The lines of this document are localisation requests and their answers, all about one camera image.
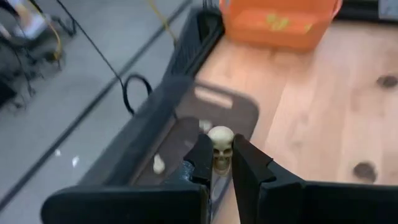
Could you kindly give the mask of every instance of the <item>small skull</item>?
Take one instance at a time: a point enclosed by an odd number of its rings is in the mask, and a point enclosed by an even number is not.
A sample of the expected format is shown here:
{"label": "small skull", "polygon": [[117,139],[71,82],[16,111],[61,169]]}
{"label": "small skull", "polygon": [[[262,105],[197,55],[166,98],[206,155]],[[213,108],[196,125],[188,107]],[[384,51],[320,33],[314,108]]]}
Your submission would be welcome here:
{"label": "small skull", "polygon": [[214,171],[220,176],[226,176],[231,169],[234,133],[225,126],[217,126],[212,128],[207,135],[213,141]]}

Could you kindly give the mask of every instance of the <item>gray floor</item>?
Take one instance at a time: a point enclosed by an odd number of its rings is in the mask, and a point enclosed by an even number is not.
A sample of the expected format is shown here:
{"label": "gray floor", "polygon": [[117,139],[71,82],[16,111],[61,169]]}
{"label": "gray floor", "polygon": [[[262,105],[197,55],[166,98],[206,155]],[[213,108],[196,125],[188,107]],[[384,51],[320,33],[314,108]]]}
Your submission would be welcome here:
{"label": "gray floor", "polygon": [[[46,12],[63,15],[53,0],[38,2]],[[156,1],[165,16],[171,15],[182,2]],[[117,71],[161,26],[144,0],[69,0],[65,5]],[[188,12],[189,8],[172,24],[177,34]],[[17,114],[0,111],[0,142],[7,146],[0,149],[0,197],[113,78],[82,34],[68,43],[65,51],[67,66],[55,77],[39,84],[37,95],[30,100],[26,111]],[[130,71],[145,75],[151,85],[156,86],[172,51],[172,40],[163,33]],[[144,87],[135,83],[129,95],[135,107],[146,98]],[[129,119],[120,86],[115,85],[39,173],[0,212],[0,223],[40,223],[39,210],[45,198],[75,184]]]}

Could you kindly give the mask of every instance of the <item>wooden surface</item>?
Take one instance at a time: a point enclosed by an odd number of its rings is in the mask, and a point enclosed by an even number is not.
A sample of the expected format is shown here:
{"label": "wooden surface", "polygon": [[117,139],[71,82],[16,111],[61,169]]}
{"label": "wooden surface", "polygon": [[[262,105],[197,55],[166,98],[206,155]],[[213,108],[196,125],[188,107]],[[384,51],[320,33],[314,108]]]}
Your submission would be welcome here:
{"label": "wooden surface", "polygon": [[[198,79],[249,95],[260,108],[252,143],[307,180],[356,182],[371,161],[375,184],[398,184],[398,27],[334,23],[317,49],[295,54],[219,42]],[[215,223],[239,223],[231,184]]]}

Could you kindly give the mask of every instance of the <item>orange basket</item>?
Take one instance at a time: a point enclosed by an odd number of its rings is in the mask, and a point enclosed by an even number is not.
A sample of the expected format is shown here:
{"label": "orange basket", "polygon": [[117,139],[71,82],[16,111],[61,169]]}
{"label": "orange basket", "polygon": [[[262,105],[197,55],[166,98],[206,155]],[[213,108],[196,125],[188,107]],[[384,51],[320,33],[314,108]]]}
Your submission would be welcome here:
{"label": "orange basket", "polygon": [[255,45],[313,50],[343,0],[220,0],[226,35]]}

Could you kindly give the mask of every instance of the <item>yellow cable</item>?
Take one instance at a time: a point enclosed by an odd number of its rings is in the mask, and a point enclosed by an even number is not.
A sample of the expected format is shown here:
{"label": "yellow cable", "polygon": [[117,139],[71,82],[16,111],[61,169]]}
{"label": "yellow cable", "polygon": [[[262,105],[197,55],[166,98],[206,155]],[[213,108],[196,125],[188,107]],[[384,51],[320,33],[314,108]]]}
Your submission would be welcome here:
{"label": "yellow cable", "polygon": [[51,22],[40,12],[40,10],[30,0],[27,0],[27,1],[36,10],[36,12],[39,13],[43,17],[44,21],[52,29],[52,32],[54,33],[55,37],[57,38],[57,49],[54,52],[54,59],[59,60],[61,57],[61,54],[62,54],[62,42],[61,42],[60,36],[58,35],[58,32],[55,30],[55,28],[51,24]]}
{"label": "yellow cable", "polygon": [[155,12],[156,16],[162,21],[164,29],[170,34],[170,36],[173,38],[174,44],[177,43],[177,37],[174,35],[173,31],[169,27],[169,23],[165,19],[165,17],[157,10],[157,7],[154,3],[154,0],[146,0],[149,4],[149,6],[152,8],[152,10]]}

